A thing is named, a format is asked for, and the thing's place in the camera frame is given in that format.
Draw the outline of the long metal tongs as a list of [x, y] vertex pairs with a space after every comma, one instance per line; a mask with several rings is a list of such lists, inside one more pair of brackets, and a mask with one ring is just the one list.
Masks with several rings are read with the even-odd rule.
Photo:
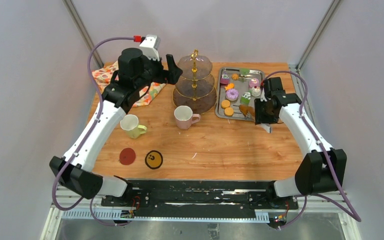
[[[246, 117], [252, 121], [252, 122], [256, 122], [255, 120], [255, 117], [253, 115], [251, 115], [249, 112], [247, 113]], [[256, 125], [260, 126], [261, 128], [263, 128], [267, 133], [271, 134], [273, 132], [273, 128], [270, 124], [268, 123], [256, 123]]]

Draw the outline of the brown bread roll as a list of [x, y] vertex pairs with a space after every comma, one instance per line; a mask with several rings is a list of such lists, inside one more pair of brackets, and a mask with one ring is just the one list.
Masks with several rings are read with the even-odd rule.
[[246, 104], [239, 105], [240, 112], [247, 118], [255, 119], [255, 109]]

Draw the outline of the green square cake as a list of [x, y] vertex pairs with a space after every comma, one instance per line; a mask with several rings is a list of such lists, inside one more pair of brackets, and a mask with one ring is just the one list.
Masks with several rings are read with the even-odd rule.
[[240, 104], [248, 106], [250, 104], [252, 95], [249, 91], [246, 91], [240, 98]]

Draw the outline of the three-tier glass cake stand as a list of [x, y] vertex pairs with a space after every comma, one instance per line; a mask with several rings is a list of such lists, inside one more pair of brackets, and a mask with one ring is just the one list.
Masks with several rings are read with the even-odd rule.
[[183, 70], [173, 90], [175, 106], [188, 106], [195, 114], [204, 114], [217, 100], [216, 80], [212, 75], [213, 63], [197, 49], [182, 57], [178, 67]]

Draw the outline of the orange round biscuit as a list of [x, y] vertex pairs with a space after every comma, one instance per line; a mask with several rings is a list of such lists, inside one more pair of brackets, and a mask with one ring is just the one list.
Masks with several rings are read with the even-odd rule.
[[224, 115], [225, 116], [231, 117], [234, 115], [234, 113], [235, 113], [235, 111], [232, 107], [227, 107], [224, 109]]
[[227, 100], [227, 99], [222, 100], [221, 103], [220, 103], [220, 106], [223, 109], [229, 108], [231, 106], [231, 102], [229, 100]]

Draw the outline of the purple frosted donut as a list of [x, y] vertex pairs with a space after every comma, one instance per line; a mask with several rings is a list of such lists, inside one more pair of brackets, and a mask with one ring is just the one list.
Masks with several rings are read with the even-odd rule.
[[239, 91], [235, 88], [225, 92], [225, 98], [229, 101], [236, 101], [239, 97]]

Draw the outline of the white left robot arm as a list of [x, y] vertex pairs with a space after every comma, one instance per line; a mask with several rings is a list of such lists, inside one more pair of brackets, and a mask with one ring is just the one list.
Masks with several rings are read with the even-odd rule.
[[141, 90], [152, 83], [178, 82], [183, 71], [176, 65], [173, 55], [166, 55], [168, 68], [162, 60], [151, 58], [139, 48], [127, 48], [118, 58], [110, 83], [104, 88], [94, 117], [86, 125], [72, 147], [62, 156], [54, 156], [49, 166], [55, 175], [52, 194], [62, 185], [84, 199], [97, 195], [114, 196], [120, 206], [129, 206], [133, 193], [128, 182], [121, 177], [108, 177], [93, 173], [97, 157], [117, 124], [128, 114], [140, 98]]

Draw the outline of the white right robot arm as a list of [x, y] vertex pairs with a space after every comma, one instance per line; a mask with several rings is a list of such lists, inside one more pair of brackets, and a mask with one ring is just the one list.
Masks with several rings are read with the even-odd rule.
[[337, 191], [345, 174], [345, 151], [335, 149], [320, 135], [307, 120], [303, 101], [295, 93], [286, 93], [279, 77], [263, 80], [262, 88], [263, 96], [254, 100], [255, 124], [283, 122], [303, 156], [294, 176], [269, 184], [266, 203], [277, 209], [286, 202], [286, 197]]

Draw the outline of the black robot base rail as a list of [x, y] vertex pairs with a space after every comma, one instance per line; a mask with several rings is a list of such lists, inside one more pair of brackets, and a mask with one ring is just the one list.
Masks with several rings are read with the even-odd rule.
[[298, 210], [292, 197], [271, 198], [269, 181], [130, 180], [127, 195], [104, 195], [102, 207], [132, 207], [136, 217], [251, 219], [256, 210]]

